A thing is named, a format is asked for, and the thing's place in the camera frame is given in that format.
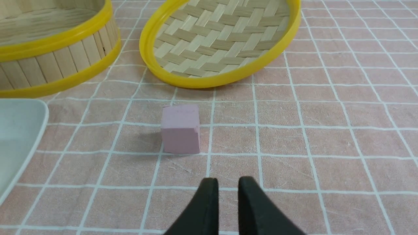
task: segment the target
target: yellow rim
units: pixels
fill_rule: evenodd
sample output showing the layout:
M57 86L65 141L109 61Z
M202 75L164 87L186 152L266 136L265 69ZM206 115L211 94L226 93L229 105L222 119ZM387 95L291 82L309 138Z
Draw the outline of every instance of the yellow rim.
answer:
M139 50L149 70L163 82L184 88L209 88L236 82L252 75L276 59L295 37L301 23L301 0L287 0L291 9L291 19L286 34L265 55L239 69L228 73L204 78L188 78L167 72L158 64L153 53L158 30L164 22L184 3L189 0L167 0L146 23L139 41Z
M117 58L122 48L120 36L112 51L99 62L93 64L87 69L71 75L67 78L58 80L56 82L47 83L44 85L29 87L25 89L0 91L0 98L38 98L42 96L52 95L60 91L75 87L94 76L101 73L109 67Z
M112 2L105 0L103 8L95 16L68 31L30 42L0 46L0 62L34 57L72 45L97 32L112 15Z

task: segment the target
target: white tray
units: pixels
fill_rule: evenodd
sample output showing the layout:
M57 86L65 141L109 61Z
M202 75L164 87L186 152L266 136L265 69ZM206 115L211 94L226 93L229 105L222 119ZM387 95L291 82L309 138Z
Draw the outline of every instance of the white tray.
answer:
M0 205L31 161L48 117L41 100L0 99Z

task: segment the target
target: bamboo steamer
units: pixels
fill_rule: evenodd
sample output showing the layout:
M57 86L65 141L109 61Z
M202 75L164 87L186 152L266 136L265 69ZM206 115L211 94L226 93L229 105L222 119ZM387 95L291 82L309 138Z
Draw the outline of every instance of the bamboo steamer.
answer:
M301 0L167 0L145 25L140 53L168 84L217 87L267 66L300 22Z
M0 97L74 87L117 58L111 0L0 0Z

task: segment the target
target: pink cube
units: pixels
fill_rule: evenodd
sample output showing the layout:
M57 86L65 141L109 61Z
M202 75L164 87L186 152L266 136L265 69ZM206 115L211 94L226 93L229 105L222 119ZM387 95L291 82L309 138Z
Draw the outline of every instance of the pink cube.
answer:
M197 105L164 107L161 136L166 153L200 153L199 107Z

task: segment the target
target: woven bamboo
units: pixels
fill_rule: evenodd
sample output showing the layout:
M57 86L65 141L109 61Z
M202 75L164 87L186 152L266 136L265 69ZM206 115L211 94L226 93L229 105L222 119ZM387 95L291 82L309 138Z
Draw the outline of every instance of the woven bamboo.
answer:
M208 77L242 67L285 34L286 0L190 0L160 28L154 55L166 71Z
M91 19L104 5L105 0L0 0L0 47L67 31ZM111 17L100 30L71 45L28 58L0 61L0 91L65 79L102 60L118 40L119 29Z

